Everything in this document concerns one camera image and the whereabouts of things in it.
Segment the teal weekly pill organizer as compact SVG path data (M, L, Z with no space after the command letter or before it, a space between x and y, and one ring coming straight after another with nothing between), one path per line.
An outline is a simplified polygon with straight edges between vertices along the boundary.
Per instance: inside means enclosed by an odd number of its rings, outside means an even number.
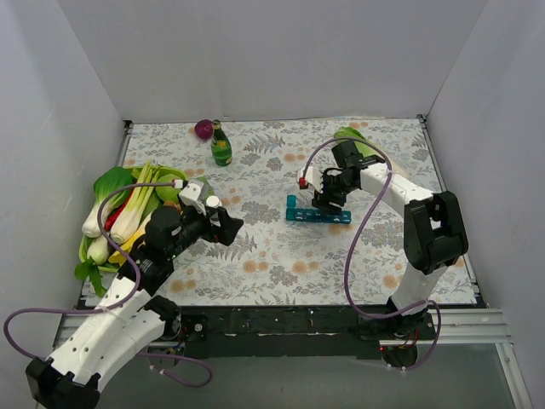
M286 197L285 219L288 222L311 222L348 225L352 222L350 211L343 210L340 215L326 214L323 211L314 208L300 208L297 206L295 195Z

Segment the white pill bottle blue label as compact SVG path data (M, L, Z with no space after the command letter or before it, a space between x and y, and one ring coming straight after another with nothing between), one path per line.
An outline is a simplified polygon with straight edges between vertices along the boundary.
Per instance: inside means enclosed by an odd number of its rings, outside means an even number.
M220 213L218 210L222 207L221 200L215 196L210 195L205 202L208 219L210 226L215 234L218 234L221 230Z

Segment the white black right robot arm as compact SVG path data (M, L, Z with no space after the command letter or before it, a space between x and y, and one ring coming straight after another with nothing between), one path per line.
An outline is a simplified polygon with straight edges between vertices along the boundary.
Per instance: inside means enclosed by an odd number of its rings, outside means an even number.
M458 199L450 191L435 193L395 173L380 149L364 156L354 137L329 143L336 167L319 171L306 164L298 173L298 185L312 188L313 207L327 214L340 215L348 194L362 190L375 195L373 208L385 203L402 216L407 265L385 312L366 313L347 298L365 335L402 337L424 321L428 308L437 305L431 295L439 279L468 251Z

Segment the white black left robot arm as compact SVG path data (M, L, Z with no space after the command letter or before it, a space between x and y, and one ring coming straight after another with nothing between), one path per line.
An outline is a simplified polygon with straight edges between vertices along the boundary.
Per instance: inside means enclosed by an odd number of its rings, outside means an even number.
M148 343L173 331L179 307L158 289L174 260L199 239L230 245L243 226L223 207L199 213L160 207L93 313L50 356L26 368L32 397L45 408L94 408L109 380Z

